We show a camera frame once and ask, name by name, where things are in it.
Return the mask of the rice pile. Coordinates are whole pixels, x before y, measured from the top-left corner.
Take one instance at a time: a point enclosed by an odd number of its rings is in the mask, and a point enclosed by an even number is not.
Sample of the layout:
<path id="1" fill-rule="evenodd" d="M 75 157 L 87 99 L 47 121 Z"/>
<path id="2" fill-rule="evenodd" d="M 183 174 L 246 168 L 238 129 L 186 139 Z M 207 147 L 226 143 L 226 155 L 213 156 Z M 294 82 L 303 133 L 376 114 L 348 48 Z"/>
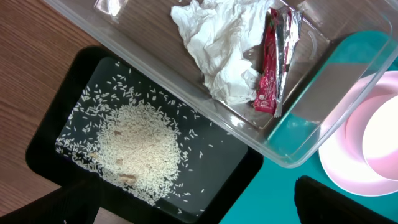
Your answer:
<path id="1" fill-rule="evenodd" d="M 110 57 L 96 66 L 55 150 L 150 205 L 193 216 L 244 155 L 229 133 Z"/>

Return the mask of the white tissue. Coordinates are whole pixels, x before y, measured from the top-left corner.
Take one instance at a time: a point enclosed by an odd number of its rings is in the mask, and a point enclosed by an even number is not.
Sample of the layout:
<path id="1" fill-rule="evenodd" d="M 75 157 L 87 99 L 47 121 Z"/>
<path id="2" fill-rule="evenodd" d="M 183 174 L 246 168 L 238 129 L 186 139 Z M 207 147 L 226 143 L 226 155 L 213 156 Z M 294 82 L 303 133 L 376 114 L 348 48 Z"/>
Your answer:
<path id="1" fill-rule="evenodd" d="M 212 98 L 230 106 L 255 100 L 260 74 L 244 53 L 262 43 L 272 3 L 204 0 L 171 8 L 171 18 Z"/>

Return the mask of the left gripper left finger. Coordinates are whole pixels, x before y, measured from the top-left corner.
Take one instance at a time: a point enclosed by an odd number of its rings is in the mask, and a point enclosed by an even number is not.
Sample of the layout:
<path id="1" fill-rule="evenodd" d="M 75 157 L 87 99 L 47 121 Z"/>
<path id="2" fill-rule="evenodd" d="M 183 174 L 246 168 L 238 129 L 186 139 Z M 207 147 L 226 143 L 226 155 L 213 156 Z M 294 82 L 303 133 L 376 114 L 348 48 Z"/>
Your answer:
<path id="1" fill-rule="evenodd" d="M 94 222 L 101 206 L 102 184 L 91 176 L 61 187 L 1 217 L 1 224 Z"/>

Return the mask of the red sauce packet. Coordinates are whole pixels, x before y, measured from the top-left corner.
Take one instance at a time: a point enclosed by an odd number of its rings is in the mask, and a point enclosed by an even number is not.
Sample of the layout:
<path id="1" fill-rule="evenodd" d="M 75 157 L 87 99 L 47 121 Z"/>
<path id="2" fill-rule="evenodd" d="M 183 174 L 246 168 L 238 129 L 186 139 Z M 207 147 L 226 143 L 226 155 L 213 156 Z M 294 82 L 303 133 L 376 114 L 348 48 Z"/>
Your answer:
<path id="1" fill-rule="evenodd" d="M 254 109 L 282 115 L 284 89 L 298 41 L 303 11 L 288 6 L 269 9 L 264 37 L 263 75 L 259 80 Z"/>

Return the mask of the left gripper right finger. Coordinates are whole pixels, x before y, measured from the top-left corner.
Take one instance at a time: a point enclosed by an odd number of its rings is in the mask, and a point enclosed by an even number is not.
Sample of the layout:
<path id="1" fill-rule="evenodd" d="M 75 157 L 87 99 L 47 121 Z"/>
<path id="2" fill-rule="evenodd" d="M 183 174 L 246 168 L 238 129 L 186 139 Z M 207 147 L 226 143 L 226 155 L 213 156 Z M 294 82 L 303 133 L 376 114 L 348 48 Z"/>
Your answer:
<path id="1" fill-rule="evenodd" d="M 295 182 L 294 202 L 302 224 L 397 224 L 309 176 Z"/>

